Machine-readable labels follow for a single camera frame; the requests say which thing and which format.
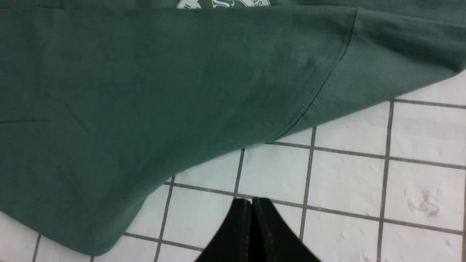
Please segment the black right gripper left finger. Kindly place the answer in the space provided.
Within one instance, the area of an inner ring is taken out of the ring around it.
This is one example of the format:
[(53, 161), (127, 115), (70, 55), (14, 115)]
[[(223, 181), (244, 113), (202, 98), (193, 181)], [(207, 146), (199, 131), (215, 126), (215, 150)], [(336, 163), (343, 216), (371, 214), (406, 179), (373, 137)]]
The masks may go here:
[(234, 199), (223, 223), (196, 261), (247, 262), (251, 222), (251, 203)]

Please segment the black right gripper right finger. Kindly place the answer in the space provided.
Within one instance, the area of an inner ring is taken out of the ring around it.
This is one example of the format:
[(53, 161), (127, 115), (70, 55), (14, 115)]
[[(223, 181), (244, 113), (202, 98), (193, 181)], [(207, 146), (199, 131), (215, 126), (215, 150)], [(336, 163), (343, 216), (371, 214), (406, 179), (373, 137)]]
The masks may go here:
[(268, 198), (253, 198), (251, 262), (319, 262)]

